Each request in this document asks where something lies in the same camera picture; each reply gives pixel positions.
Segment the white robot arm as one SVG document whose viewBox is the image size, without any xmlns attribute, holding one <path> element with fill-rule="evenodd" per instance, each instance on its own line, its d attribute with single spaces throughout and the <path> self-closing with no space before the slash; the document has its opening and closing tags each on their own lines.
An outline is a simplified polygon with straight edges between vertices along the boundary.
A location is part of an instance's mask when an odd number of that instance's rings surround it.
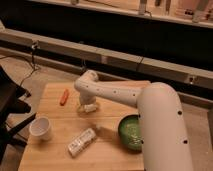
<svg viewBox="0 0 213 171">
<path fill-rule="evenodd" d="M 138 109 L 145 171 L 194 171 L 178 93 L 150 81 L 100 81 L 94 70 L 74 83 L 80 104 L 105 98 Z"/>
</svg>

